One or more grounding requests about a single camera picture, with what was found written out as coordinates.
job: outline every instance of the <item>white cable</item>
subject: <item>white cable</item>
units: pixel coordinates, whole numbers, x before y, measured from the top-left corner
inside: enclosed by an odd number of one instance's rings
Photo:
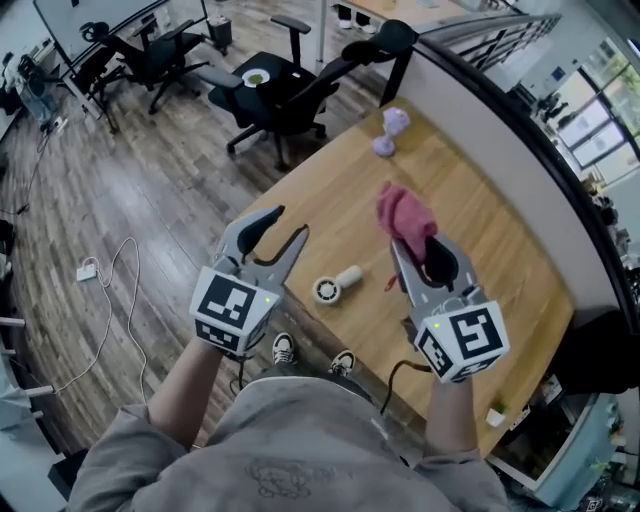
[[[129,318],[127,319],[127,332],[129,333],[129,337],[131,338],[131,341],[133,341],[135,346],[138,347],[138,350],[140,351],[140,354],[142,355],[142,361],[143,362],[142,362],[142,369],[140,370],[140,379],[139,379],[139,382],[140,382],[140,394],[142,395],[142,400],[144,401],[144,403],[145,404],[147,403],[147,397],[144,394],[144,386],[142,385],[142,380],[143,380],[143,377],[144,377],[144,370],[147,367],[147,355],[144,353],[144,350],[142,350],[142,347],[136,341],[135,337],[133,336],[133,334],[131,332],[131,317],[133,316],[133,308],[136,305],[136,298],[138,297],[138,286],[140,284],[140,251],[138,250],[138,242],[136,242],[135,238],[132,238],[132,237],[128,237],[127,239],[125,239],[124,242],[122,242],[122,244],[120,245],[120,248],[118,249],[118,252],[116,252],[116,255],[113,257],[113,260],[111,260],[111,274],[109,275],[109,279],[108,280],[105,281],[102,278],[102,273],[100,272],[100,261],[98,261],[98,258],[96,258],[94,256],[89,256],[87,259],[85,259],[82,262],[82,266],[83,267],[89,261],[94,261],[95,264],[96,264],[96,270],[97,270],[97,273],[98,273],[98,281],[100,282],[100,285],[102,286],[102,292],[104,293],[104,296],[107,298],[107,302],[109,302],[109,318],[107,319],[107,327],[104,330],[104,336],[102,337],[102,341],[100,342],[100,345],[98,345],[98,350],[96,352],[96,355],[93,358],[93,361],[91,361],[89,366],[87,366],[87,369],[85,371],[83,371],[80,375],[78,375],[78,376],[74,377],[73,379],[71,379],[69,382],[67,382],[61,388],[56,389],[53,392],[54,395],[60,394],[61,391],[64,391],[71,384],[73,384],[75,381],[77,381],[78,379],[81,379],[87,373],[89,373],[91,371],[91,368],[93,368],[93,366],[98,361],[98,358],[100,357],[100,352],[102,352],[102,347],[104,346],[105,341],[107,341],[107,336],[109,335],[109,327],[111,326],[111,318],[113,317],[113,306],[111,304],[111,299],[109,298],[109,295],[107,295],[107,288],[109,288],[109,286],[111,286],[111,281],[113,280],[113,268],[114,268],[114,266],[116,264],[116,259],[118,259],[118,255],[120,254],[120,251],[122,251],[122,248],[125,246],[125,244],[129,240],[131,240],[133,242],[133,245],[135,245],[135,248],[136,248],[137,268],[136,268],[136,280],[135,280],[135,285],[134,285],[134,288],[133,288],[133,300],[131,302],[131,309],[129,310]]]

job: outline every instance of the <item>black cable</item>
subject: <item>black cable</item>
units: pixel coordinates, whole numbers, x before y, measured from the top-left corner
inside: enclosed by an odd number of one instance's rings
[[[408,361],[406,359],[403,359],[402,361],[398,361],[396,363],[396,365],[393,367],[393,370],[391,370],[391,375],[389,375],[389,382],[387,384],[387,397],[384,399],[384,403],[382,404],[382,407],[380,408],[380,415],[383,415],[384,411],[387,410],[387,406],[389,405],[389,402],[391,401],[391,395],[393,395],[393,379],[395,378],[396,373],[398,372],[398,370],[404,365],[411,366],[411,368],[413,368],[414,370],[419,370],[421,372],[432,373],[431,367],[427,366],[425,364],[413,363],[413,362]]]
[[[238,368],[238,377],[235,379],[231,379],[229,381],[229,391],[231,392],[231,395],[235,398],[236,396],[238,396],[238,393],[240,393],[240,391],[242,391],[244,389],[245,386],[245,382],[244,382],[244,363],[247,361],[247,359],[240,359],[238,360],[238,363],[240,364],[240,368]]]
[[[36,165],[33,167],[33,171],[31,172],[31,178],[29,179],[29,186],[27,187],[27,194],[26,194],[24,204],[20,208],[18,208],[16,211],[13,211],[13,212],[3,210],[0,208],[0,213],[4,213],[6,215],[15,215],[17,217],[18,215],[21,215],[24,212],[29,210],[29,196],[31,194],[31,187],[33,186],[33,180],[36,177],[36,173],[38,172],[38,168],[40,167],[40,162],[42,161],[42,157],[44,155],[44,150],[47,148],[47,144],[49,144],[50,138],[51,138],[51,131],[47,129],[42,133],[42,138],[38,143],[38,148],[36,151],[40,156],[38,156]]]

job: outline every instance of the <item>office chair armrest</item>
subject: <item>office chair armrest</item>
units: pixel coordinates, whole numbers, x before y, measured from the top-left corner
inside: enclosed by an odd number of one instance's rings
[[[292,18],[291,16],[284,16],[283,14],[276,14],[271,17],[271,21],[276,25],[282,25],[289,30],[295,30],[302,34],[308,34],[311,32],[311,27],[300,20]]]
[[[308,34],[311,32],[311,27],[306,23],[302,23],[295,18],[284,16],[282,14],[276,14],[271,18],[276,25],[282,25],[289,29],[289,37],[291,39],[291,55],[293,56],[293,63],[300,67],[300,34]]]
[[[134,32],[133,34],[131,34],[131,37],[138,37],[140,34],[142,34],[147,27],[153,25],[156,22],[155,18],[151,18],[148,19],[147,21],[145,21],[142,25],[140,25]]]
[[[176,28],[176,29],[172,30],[171,32],[167,32],[166,34],[163,34],[162,36],[160,36],[159,39],[161,39],[162,41],[169,41],[170,39],[173,39],[174,37],[182,34],[185,30],[187,30],[189,27],[192,27],[195,24],[196,24],[195,21],[187,20],[182,25],[180,25],[178,28]]]
[[[193,73],[208,84],[230,91],[235,91],[244,85],[244,81],[239,76],[213,66],[203,66]]]

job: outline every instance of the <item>pink cloth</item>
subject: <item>pink cloth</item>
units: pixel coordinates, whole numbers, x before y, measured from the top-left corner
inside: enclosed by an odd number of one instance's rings
[[[433,212],[406,188],[384,184],[376,203],[378,224],[393,238],[404,240],[418,263],[427,254],[425,240],[438,233]]]

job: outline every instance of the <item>plate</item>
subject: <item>plate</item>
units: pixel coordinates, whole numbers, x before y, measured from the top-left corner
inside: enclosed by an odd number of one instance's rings
[[[262,81],[259,84],[252,83],[249,80],[250,77],[256,76],[256,75],[262,78]],[[271,77],[269,76],[269,73],[267,73],[264,69],[250,69],[249,71],[246,71],[242,75],[242,81],[244,82],[244,85],[246,85],[247,87],[251,87],[252,89],[255,89],[260,84],[264,84],[265,82],[268,82],[270,78]]]

